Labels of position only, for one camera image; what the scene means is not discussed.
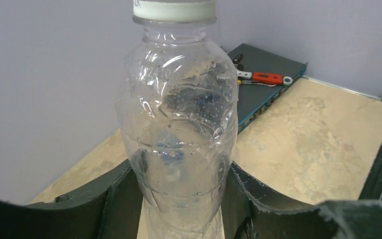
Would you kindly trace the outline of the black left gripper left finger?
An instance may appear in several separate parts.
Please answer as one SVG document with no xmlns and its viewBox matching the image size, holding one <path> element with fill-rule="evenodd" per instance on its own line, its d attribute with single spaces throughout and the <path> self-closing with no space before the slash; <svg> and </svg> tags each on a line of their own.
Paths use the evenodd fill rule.
<svg viewBox="0 0 382 239">
<path fill-rule="evenodd" d="M 142 200 L 125 160 L 51 203 L 0 201 L 0 239 L 135 239 Z"/>
</svg>

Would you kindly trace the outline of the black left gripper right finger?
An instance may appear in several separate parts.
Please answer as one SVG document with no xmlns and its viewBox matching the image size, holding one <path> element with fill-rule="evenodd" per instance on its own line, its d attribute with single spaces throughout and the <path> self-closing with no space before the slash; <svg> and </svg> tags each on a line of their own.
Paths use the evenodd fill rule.
<svg viewBox="0 0 382 239">
<path fill-rule="evenodd" d="M 382 239 L 382 200 L 310 205 L 233 163 L 222 200 L 227 239 Z"/>
</svg>

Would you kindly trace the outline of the clear bottle blue cap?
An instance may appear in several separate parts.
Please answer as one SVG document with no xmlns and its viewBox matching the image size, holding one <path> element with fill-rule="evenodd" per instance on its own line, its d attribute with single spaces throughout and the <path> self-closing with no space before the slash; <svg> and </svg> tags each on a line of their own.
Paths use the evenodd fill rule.
<svg viewBox="0 0 382 239">
<path fill-rule="evenodd" d="M 142 39 L 125 56 L 120 134 L 151 239 L 219 239 L 238 131 L 237 71 L 207 37 L 214 0 L 136 0 Z"/>
</svg>

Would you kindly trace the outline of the red adjustable wrench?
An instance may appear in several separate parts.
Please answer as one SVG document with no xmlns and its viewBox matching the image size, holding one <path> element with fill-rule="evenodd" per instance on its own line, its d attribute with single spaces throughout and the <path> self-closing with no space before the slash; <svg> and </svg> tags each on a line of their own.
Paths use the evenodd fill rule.
<svg viewBox="0 0 382 239">
<path fill-rule="evenodd" d="M 293 83 L 293 78 L 273 73 L 262 72 L 245 72 L 237 70 L 238 84 L 251 84 L 251 85 L 290 85 Z"/>
</svg>

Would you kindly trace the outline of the dark network switch box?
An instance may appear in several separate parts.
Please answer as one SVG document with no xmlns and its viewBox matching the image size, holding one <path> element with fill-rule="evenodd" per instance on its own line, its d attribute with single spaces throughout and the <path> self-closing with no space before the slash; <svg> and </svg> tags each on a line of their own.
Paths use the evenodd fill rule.
<svg viewBox="0 0 382 239">
<path fill-rule="evenodd" d="M 300 63 L 244 43 L 228 52 L 231 59 L 238 54 L 243 55 L 236 67 L 238 70 L 280 74 L 293 78 L 293 83 L 290 85 L 238 84 L 238 133 L 240 133 L 304 75 L 307 63 Z"/>
</svg>

